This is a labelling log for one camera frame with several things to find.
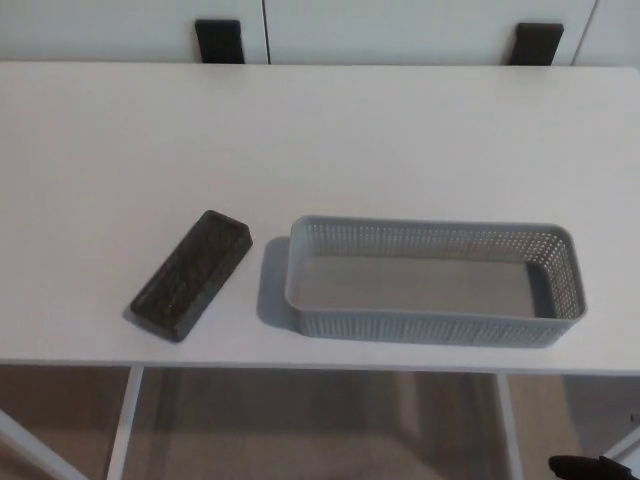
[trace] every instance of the white cabinet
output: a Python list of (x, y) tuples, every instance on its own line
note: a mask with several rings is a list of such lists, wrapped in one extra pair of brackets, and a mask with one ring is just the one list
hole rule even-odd
[(640, 67), (640, 2), (600, 0), (576, 65)]
[(265, 0), (272, 63), (503, 63), (519, 22), (563, 23), (570, 65), (594, 0)]
[(196, 18), (237, 19), (266, 63), (261, 0), (0, 0), (0, 60), (191, 62)]

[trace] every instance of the white table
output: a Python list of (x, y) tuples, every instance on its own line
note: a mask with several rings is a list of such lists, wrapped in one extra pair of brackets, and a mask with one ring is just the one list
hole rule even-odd
[[(0, 363), (132, 367), (110, 479), (144, 366), (640, 374), (636, 70), (3, 63), (0, 152)], [(173, 345), (122, 314), (206, 209), (254, 246)], [(303, 337), (282, 237), (309, 213), (557, 223), (588, 313), (543, 350)]]

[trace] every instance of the basket bottom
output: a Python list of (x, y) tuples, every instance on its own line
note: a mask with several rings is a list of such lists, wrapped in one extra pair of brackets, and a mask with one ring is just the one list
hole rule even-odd
[(294, 303), (311, 311), (439, 311), (554, 318), (545, 272), (525, 263), (318, 256)]

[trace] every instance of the perforated basket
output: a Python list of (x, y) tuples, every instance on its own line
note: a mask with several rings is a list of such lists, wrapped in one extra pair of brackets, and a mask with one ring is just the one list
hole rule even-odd
[(554, 225), (303, 217), (285, 296), (305, 335), (411, 343), (544, 347), (586, 310), (573, 242)]

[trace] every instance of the black object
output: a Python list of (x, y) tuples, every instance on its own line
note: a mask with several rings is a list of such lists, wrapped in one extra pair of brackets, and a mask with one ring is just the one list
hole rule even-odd
[(561, 23), (519, 23), (508, 65), (551, 65), (563, 33)]
[(148, 330), (183, 340), (252, 244), (245, 224), (205, 212), (131, 302), (131, 312)]
[(196, 20), (202, 63), (244, 63), (238, 20)]
[(549, 468), (563, 480), (638, 480), (631, 469), (607, 457), (559, 455), (549, 459)]

